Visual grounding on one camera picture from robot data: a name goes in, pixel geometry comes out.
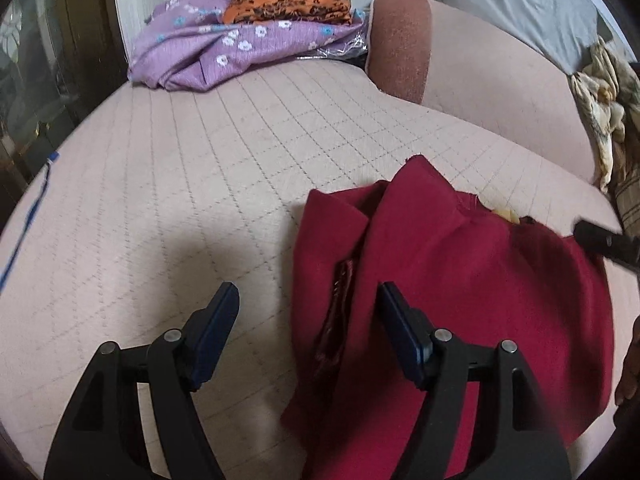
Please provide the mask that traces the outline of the person's right hand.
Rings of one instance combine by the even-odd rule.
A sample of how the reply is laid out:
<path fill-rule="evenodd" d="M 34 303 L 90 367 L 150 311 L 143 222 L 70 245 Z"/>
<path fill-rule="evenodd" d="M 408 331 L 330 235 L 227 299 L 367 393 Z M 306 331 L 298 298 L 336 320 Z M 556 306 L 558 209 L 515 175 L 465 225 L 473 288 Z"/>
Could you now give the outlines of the person's right hand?
<path fill-rule="evenodd" d="M 618 382 L 614 401 L 616 406 L 621 406 L 631 400 L 639 391 L 640 374 L 640 318 L 634 320 L 632 337 L 623 362 L 622 374 Z"/>

